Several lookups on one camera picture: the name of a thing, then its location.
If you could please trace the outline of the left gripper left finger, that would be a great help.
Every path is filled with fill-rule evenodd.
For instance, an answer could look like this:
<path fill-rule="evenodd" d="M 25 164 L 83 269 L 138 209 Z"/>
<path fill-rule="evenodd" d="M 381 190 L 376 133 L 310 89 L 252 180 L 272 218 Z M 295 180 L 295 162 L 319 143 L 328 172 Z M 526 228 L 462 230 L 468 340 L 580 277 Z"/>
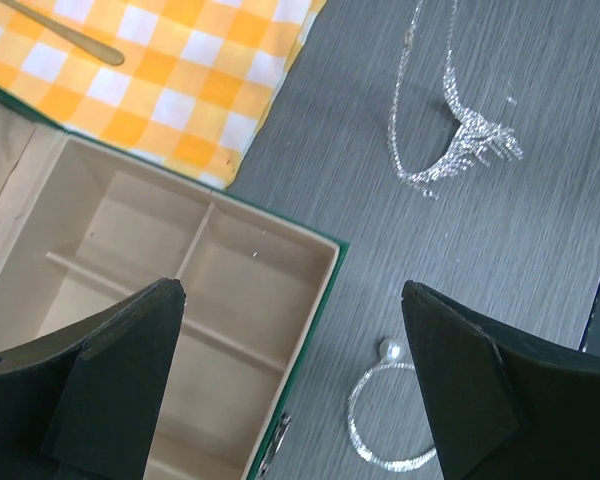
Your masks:
<path fill-rule="evenodd" d="M 161 278 L 0 352 L 0 479 L 143 477 L 186 295 Z"/>

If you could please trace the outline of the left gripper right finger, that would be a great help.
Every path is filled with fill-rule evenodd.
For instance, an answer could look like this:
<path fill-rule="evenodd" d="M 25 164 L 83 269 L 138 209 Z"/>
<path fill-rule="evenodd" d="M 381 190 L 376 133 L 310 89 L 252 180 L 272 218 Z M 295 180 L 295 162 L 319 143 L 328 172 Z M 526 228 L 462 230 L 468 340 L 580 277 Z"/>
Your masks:
<path fill-rule="evenodd" d="M 402 311 L 444 478 L 600 479 L 600 357 L 420 282 Z"/>

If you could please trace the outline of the green jewelry box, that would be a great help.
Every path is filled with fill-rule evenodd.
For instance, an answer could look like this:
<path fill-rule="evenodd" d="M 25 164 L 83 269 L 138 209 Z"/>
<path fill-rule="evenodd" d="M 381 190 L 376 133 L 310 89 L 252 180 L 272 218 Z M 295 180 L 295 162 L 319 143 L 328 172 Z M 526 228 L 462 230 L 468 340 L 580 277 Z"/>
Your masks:
<path fill-rule="evenodd" d="M 263 479 L 344 242 L 0 90 L 0 479 Z"/>

